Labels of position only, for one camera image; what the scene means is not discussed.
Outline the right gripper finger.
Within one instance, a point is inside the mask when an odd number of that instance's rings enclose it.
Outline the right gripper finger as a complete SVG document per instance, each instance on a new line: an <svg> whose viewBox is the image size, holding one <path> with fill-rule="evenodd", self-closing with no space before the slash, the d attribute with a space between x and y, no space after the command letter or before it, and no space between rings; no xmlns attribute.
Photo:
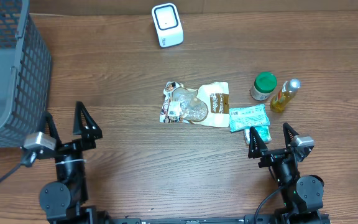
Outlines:
<svg viewBox="0 0 358 224"><path fill-rule="evenodd" d="M288 123L283 123L283 133L286 146L289 146L293 138L298 135L298 133Z"/></svg>
<svg viewBox="0 0 358 224"><path fill-rule="evenodd" d="M256 159L264 155L268 151L268 147L260 137L255 127L250 128L249 132L250 142L249 142L249 152L248 158Z"/></svg>

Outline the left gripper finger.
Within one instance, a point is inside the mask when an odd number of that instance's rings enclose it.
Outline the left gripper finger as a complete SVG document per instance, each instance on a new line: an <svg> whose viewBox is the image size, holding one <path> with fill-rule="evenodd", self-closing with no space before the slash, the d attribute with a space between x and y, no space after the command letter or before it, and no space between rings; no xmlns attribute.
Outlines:
<svg viewBox="0 0 358 224"><path fill-rule="evenodd" d="M75 105L73 135L92 140L103 137L101 128L88 113L88 110L81 101L77 101Z"/></svg>
<svg viewBox="0 0 358 224"><path fill-rule="evenodd" d="M60 136L58 135L56 125L53 121L53 116L48 111L45 111L42 114L42 117L41 117L41 120L39 123L39 131L54 138L57 142L57 147L62 145Z"/></svg>

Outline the small teal white packet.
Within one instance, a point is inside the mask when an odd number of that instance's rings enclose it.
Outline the small teal white packet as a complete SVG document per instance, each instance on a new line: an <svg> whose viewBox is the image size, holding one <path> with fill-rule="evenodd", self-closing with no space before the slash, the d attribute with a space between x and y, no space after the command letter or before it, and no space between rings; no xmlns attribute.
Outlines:
<svg viewBox="0 0 358 224"><path fill-rule="evenodd" d="M255 129L258 132L261 139L264 141L264 143L269 143L272 140L268 126L256 126ZM250 143L249 128L244 130L244 136L245 136L246 144L249 145Z"/></svg>

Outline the teal white snack packet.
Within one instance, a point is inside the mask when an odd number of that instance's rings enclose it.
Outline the teal white snack packet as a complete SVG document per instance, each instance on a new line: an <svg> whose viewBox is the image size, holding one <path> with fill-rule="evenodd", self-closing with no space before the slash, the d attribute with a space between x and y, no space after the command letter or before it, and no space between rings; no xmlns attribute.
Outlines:
<svg viewBox="0 0 358 224"><path fill-rule="evenodd" d="M269 126L270 120L265 111L265 105L255 105L246 108L229 109L229 127L231 132L241 131L251 126Z"/></svg>

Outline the yellow liquid bottle silver cap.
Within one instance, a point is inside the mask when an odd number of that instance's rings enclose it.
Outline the yellow liquid bottle silver cap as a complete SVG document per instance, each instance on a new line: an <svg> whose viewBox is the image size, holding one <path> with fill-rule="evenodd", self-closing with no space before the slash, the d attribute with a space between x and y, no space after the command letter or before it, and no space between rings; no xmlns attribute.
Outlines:
<svg viewBox="0 0 358 224"><path fill-rule="evenodd" d="M301 81L297 78L286 81L282 89L271 99L270 109L276 113L282 113L286 105L295 97L301 87Z"/></svg>

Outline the green lid white jar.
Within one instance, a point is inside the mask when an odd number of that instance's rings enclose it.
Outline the green lid white jar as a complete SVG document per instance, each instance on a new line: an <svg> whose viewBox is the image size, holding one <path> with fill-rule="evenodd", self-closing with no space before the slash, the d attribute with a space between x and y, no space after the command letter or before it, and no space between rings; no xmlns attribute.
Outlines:
<svg viewBox="0 0 358 224"><path fill-rule="evenodd" d="M258 74L250 88L250 95L258 101L266 100L277 86L277 78L271 72Z"/></svg>

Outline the brown snack packet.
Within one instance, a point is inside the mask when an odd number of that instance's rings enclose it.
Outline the brown snack packet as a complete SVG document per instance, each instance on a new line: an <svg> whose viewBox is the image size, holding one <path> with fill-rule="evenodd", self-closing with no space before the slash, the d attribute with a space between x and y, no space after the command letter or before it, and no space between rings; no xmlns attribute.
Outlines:
<svg viewBox="0 0 358 224"><path fill-rule="evenodd" d="M229 86L226 82L186 88L179 82L168 82L160 112L161 123L187 123L226 128L229 126Z"/></svg>

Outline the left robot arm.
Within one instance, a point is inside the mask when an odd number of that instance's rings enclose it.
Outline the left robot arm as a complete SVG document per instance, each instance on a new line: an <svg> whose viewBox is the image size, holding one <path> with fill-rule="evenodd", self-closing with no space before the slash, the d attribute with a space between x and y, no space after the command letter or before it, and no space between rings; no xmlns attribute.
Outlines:
<svg viewBox="0 0 358 224"><path fill-rule="evenodd" d="M83 152L96 148L96 140L103 137L101 128L88 113L85 105L77 101L73 134L78 136L62 143L52 115L44 114L42 126L48 128L47 137L52 148L39 152L41 159L55 160L57 180L43 187L39 202L49 223L109 223L108 213L97 211L95 206L85 207L88 200L85 159Z"/></svg>

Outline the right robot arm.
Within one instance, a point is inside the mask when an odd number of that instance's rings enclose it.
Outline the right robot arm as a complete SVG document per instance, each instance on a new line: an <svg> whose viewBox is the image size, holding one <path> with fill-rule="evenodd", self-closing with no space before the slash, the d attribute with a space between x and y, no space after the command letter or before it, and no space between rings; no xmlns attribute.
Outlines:
<svg viewBox="0 0 358 224"><path fill-rule="evenodd" d="M270 150L256 128L250 128L248 157L260 159L259 167L269 169L278 189L259 204L249 221L277 224L330 223L329 216L319 212L323 208L323 179L317 175L302 176L298 170L298 164L314 148L314 139L311 136L298 134L288 123L283 123L283 133L285 147ZM272 215L260 216L263 205L276 194L281 194L284 207L276 209Z"/></svg>

